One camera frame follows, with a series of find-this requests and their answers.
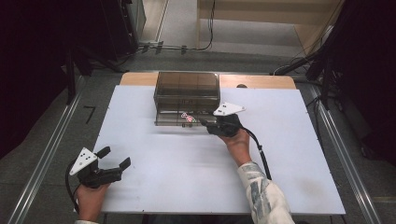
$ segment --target table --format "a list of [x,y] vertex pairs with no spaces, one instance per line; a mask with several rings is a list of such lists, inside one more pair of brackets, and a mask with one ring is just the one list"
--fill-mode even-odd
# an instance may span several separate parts
[[[207,134],[203,127],[154,126],[152,84],[156,76],[125,74],[113,93],[93,151],[106,146],[112,149],[99,161],[101,168],[113,168],[126,157],[131,157],[132,165],[125,170],[122,180],[109,189],[103,211],[250,213],[245,190],[235,171],[237,167],[216,136]],[[259,79],[265,87],[286,89],[226,87],[234,87],[241,80],[248,87],[260,86]],[[292,79],[220,75],[220,86],[222,102],[247,108],[239,117],[263,144],[273,179],[284,191],[291,212],[344,214],[303,99]],[[254,144],[250,153],[262,167]]]
[[[305,54],[309,54],[329,25],[334,24],[343,3],[344,0],[216,0],[214,20],[294,24]],[[210,18],[212,4],[213,0],[197,0],[197,48],[200,19]]]

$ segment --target gray carpet floor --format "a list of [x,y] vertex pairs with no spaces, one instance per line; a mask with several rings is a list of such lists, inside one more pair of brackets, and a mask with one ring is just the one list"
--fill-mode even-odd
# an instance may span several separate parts
[[[225,73],[258,74],[273,72],[281,65],[289,64],[290,58],[262,56],[256,54],[235,54],[219,52],[163,50],[156,53],[149,50],[130,57],[121,67],[130,71],[216,71]],[[95,70],[91,77],[84,77],[86,85],[76,111],[72,116],[56,153],[44,176],[43,182],[23,223],[73,223],[78,217],[72,209],[64,187],[64,172],[67,164],[83,147],[93,148],[106,114],[112,92],[120,83],[122,74],[108,69]],[[310,84],[298,83],[306,103],[312,100]],[[62,92],[46,113],[30,131],[25,141],[0,160],[0,223],[7,223],[21,195],[24,185],[33,173],[59,118],[65,109],[67,92]],[[96,106],[91,120],[91,110],[84,106]],[[350,155],[355,162],[363,182],[372,197],[396,196],[396,168],[385,161],[369,161],[360,153],[360,143],[351,130],[345,116],[330,102]],[[313,124],[315,116],[312,106],[308,108]],[[355,193],[346,177],[343,166],[334,151],[327,129],[319,119],[319,131],[325,157],[329,163],[344,207],[346,223],[365,223]],[[396,223],[396,202],[378,201],[376,210],[383,223]],[[297,222],[344,223],[340,216],[293,216]],[[107,223],[141,223],[141,215],[109,214]]]

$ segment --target white tabletop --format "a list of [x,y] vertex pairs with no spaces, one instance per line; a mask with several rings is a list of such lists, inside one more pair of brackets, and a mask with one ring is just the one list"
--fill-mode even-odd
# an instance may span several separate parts
[[[221,89],[221,101],[242,105],[242,124],[263,145],[273,180],[293,214],[344,214],[344,206],[297,90]],[[236,165],[205,127],[158,127],[154,87],[117,86],[94,151],[110,146],[99,167],[130,157],[109,188],[103,211],[116,213],[250,213]],[[262,167],[254,141],[252,159]]]

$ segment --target floor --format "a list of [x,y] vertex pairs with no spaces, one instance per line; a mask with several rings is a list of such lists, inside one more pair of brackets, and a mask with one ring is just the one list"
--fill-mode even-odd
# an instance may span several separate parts
[[[169,45],[193,44],[190,37],[184,38],[186,42],[181,42],[181,32],[172,32],[172,29],[178,29],[173,27],[170,22],[175,19],[169,15],[177,15],[177,10],[172,7],[172,4],[181,6],[183,3],[177,0],[169,1],[167,13],[163,19],[163,29],[158,35],[158,40],[163,40],[164,44]],[[289,64],[301,49],[295,42],[296,36],[292,34],[292,31],[284,27],[281,29],[285,29],[283,34],[288,34],[288,36],[284,36],[281,38],[283,40],[279,41],[284,41],[287,44],[275,44],[271,47],[273,49],[268,47],[270,44],[268,46],[264,44],[262,47],[268,48],[266,51],[241,52],[242,50],[240,51],[238,48],[216,46],[217,41],[215,41],[212,50],[208,51],[187,51],[183,54],[180,50],[158,52],[155,49],[150,49],[147,52],[139,52],[129,57],[121,67],[130,71],[217,71],[252,75],[269,74],[278,67]],[[276,42],[278,37],[273,36],[272,39],[270,37],[267,35],[266,38],[269,39],[265,39],[264,42],[279,43]],[[295,78],[297,88],[302,93],[304,101],[309,103],[313,100],[311,91],[313,85],[304,81],[304,71],[303,68],[299,68],[290,75]],[[81,77],[78,82],[79,95],[73,106],[65,106],[67,92],[62,92],[35,124],[25,141],[0,160],[0,223],[7,223],[10,218],[12,221],[9,223],[73,223],[78,218],[72,210],[72,204],[64,187],[65,168],[83,147],[93,148],[112,92],[114,87],[120,83],[121,76],[122,74],[105,68],[94,70],[91,77]],[[88,120],[92,112],[89,109],[90,106],[95,106],[95,111],[92,118]],[[359,140],[336,102],[331,100],[329,106],[347,151],[357,168],[364,187],[373,199],[374,208],[382,223],[396,223],[396,213],[394,212],[396,211],[396,178],[394,178],[396,168],[385,161],[365,159],[361,155]],[[56,138],[53,133],[60,128],[58,122],[60,119],[64,119],[69,111],[73,113],[65,120],[66,125],[60,132],[59,138]],[[317,127],[317,117],[313,106],[309,106],[308,111],[313,125]],[[378,223],[366,221],[367,218],[363,214],[357,198],[359,195],[356,195],[351,187],[347,170],[340,162],[332,137],[320,116],[318,116],[318,131],[326,160],[346,209],[346,215],[343,217],[293,216],[293,219],[296,222],[305,220],[312,224]],[[42,164],[42,161],[45,161],[46,165],[37,166]],[[42,178],[36,178],[35,174],[37,173],[42,173]],[[72,185],[76,184],[77,181],[74,179]],[[35,187],[24,192],[28,186]],[[27,198],[31,203],[21,206],[18,204],[20,197]],[[16,208],[20,208],[18,211],[21,213],[12,215]],[[109,214],[107,217],[108,223],[141,223],[141,220],[142,215]]]

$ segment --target person's left hand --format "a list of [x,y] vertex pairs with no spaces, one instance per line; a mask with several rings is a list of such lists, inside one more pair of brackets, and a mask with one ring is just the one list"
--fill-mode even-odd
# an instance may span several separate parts
[[102,210],[103,200],[110,184],[102,185],[98,189],[80,185],[77,189],[79,219],[95,222]]

